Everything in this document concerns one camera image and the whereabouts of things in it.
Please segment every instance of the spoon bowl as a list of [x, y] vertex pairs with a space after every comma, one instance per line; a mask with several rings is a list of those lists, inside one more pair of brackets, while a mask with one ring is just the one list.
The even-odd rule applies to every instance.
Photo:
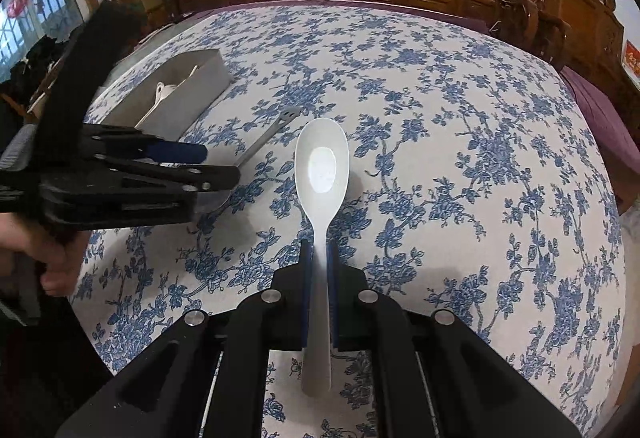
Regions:
[[349, 145], [340, 124], [309, 122], [296, 144], [294, 175], [302, 209], [314, 229], [308, 337], [302, 391], [322, 396], [331, 389], [331, 338], [326, 276], [326, 231], [340, 209], [349, 181]]

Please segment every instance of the tablecloth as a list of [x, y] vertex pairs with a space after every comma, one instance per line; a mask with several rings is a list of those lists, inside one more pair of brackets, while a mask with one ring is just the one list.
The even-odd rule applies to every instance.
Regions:
[[[340, 123], [340, 255], [405, 309], [449, 308], [586, 433], [607, 395], [625, 307], [624, 256], [604, 164], [551, 66], [428, 18], [357, 7], [222, 11], [126, 72], [100, 121], [153, 69], [219, 48], [234, 76], [185, 133], [229, 164], [290, 105], [303, 116], [254, 156], [222, 211], [188, 225], [99, 230], [72, 305], [121, 370], [185, 310], [233, 309], [296, 262], [312, 229], [296, 196], [296, 137]], [[301, 355], [270, 356], [266, 437], [371, 437], [367, 355], [336, 354], [331, 396], [300, 391]]]

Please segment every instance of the purple cloth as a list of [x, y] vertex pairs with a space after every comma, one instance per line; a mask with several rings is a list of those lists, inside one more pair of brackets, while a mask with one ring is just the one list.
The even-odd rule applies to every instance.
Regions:
[[640, 151], [607, 95], [567, 66], [560, 75], [574, 92], [596, 142], [640, 174]]
[[286, 1], [266, 1], [248, 4], [237, 4], [235, 6], [227, 6], [225, 8], [216, 8], [210, 13], [230, 12], [234, 10], [245, 10], [249, 8], [261, 8], [265, 6], [346, 6], [351, 8], [373, 8], [375, 10], [384, 10], [387, 12], [406, 13], [409, 15], [417, 15], [427, 17], [435, 21], [455, 24], [462, 26], [468, 30], [488, 35], [489, 27], [480, 19], [468, 19], [465, 17], [457, 17], [456, 15], [447, 15], [446, 13], [431, 12], [429, 10], [421, 10], [420, 8], [411, 8], [409, 6], [400, 6], [396, 4], [386, 4], [368, 1], [348, 1], [348, 0], [286, 0]]

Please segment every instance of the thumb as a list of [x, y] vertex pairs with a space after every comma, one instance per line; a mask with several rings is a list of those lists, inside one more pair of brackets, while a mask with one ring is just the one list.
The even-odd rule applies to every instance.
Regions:
[[15, 214], [0, 214], [0, 248], [24, 252], [36, 261], [49, 265], [65, 262], [65, 248], [39, 224]]

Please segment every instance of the black pants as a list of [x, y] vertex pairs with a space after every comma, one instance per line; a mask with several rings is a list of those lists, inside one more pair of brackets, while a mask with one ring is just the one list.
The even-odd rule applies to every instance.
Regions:
[[66, 299], [46, 297], [38, 326], [0, 315], [0, 437], [53, 438], [112, 375]]

